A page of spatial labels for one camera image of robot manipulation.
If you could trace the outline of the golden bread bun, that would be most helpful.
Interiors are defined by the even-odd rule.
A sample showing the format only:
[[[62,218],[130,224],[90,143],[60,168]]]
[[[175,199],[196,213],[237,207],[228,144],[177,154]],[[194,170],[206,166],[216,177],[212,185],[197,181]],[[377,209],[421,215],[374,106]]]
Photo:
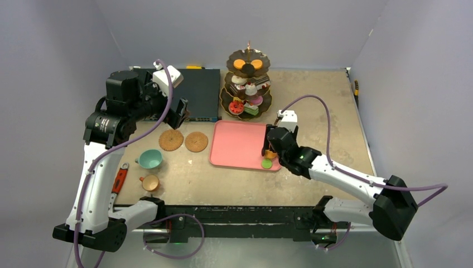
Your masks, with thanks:
[[[264,156],[265,159],[272,160],[272,159],[275,159],[278,155],[277,155],[276,152],[273,152],[271,150],[265,150],[263,156]]]

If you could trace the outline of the pink serving tray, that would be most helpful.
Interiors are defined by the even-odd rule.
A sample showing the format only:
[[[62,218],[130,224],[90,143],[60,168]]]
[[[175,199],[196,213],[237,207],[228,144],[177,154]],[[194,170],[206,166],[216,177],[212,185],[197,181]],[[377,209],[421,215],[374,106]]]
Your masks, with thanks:
[[[220,120],[214,124],[209,161],[214,166],[263,170],[261,151],[266,125]]]

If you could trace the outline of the layered chocolate cake bar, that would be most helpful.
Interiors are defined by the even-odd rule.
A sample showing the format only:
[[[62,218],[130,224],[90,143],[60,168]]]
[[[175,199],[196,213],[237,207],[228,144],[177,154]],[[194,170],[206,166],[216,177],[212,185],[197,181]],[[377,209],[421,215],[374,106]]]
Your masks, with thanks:
[[[229,90],[230,90],[230,93],[234,96],[234,97],[241,97],[241,96],[244,96],[245,95],[245,84],[242,84],[242,85],[238,85],[238,84],[230,84],[229,85]]]

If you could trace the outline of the silver cupcake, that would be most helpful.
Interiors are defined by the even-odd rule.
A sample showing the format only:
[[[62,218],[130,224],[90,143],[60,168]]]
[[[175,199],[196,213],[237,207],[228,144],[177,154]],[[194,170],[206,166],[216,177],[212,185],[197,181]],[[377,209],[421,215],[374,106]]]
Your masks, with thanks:
[[[245,94],[247,96],[253,96],[253,95],[256,95],[257,94],[257,87],[254,83],[247,83],[245,85]]]

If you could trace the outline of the yellow cracker biscuit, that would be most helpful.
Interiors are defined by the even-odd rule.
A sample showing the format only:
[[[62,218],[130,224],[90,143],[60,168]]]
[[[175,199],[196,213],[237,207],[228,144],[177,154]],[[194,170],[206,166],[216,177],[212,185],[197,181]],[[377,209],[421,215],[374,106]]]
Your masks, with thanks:
[[[250,62],[255,70],[259,70],[263,67],[263,62],[260,59],[255,59]]]
[[[238,70],[241,70],[245,64],[246,62],[242,59],[235,59],[233,61],[233,67],[235,67]]]

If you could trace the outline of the black chocolate cookie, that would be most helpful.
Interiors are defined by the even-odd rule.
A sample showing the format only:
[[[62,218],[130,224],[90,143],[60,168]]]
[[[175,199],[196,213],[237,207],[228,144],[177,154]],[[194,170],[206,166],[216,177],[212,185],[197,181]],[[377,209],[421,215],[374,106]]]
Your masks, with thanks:
[[[241,72],[245,75],[253,75],[255,72],[255,67],[252,64],[246,63],[242,66]]]

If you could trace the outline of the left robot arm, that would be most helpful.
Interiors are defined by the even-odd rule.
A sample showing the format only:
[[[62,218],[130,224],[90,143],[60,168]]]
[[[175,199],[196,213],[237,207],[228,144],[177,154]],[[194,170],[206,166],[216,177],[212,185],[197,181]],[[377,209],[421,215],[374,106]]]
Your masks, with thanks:
[[[112,211],[112,191],[117,168],[131,135],[141,120],[157,116],[159,123],[173,129],[187,117],[187,100],[171,109],[172,90],[183,80],[173,66],[148,73],[144,80],[138,70],[111,73],[106,95],[86,119],[84,162],[78,192],[65,223],[54,227],[53,238],[99,251],[116,252],[128,232],[149,224],[166,223],[164,202],[143,197],[136,204]]]

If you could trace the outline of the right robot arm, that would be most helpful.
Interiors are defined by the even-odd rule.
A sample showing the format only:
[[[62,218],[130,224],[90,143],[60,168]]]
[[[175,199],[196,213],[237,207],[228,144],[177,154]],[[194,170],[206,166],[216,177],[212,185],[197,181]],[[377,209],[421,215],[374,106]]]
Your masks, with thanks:
[[[297,134],[295,112],[279,110],[275,123],[265,125],[256,135],[262,138],[262,157],[274,153],[279,165],[292,174],[332,185],[356,198],[322,197],[313,210],[315,228],[354,222],[373,226],[384,237],[400,241],[418,210],[405,182],[394,175],[383,179],[336,163],[328,152],[299,146]]]

